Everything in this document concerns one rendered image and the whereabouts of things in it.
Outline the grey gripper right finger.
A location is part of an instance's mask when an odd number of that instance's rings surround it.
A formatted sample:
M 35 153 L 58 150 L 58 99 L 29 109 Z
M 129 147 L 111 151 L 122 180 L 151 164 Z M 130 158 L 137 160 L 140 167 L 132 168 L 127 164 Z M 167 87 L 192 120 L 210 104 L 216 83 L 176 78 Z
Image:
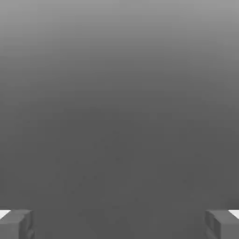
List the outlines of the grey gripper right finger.
M 206 210 L 206 239 L 239 239 L 239 210 Z

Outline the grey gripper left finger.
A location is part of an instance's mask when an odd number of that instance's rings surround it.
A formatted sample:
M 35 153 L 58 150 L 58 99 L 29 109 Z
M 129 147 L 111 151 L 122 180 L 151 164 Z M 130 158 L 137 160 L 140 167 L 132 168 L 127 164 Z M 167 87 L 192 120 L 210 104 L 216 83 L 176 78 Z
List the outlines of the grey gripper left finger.
M 35 239 L 34 211 L 10 210 L 0 218 L 0 239 Z

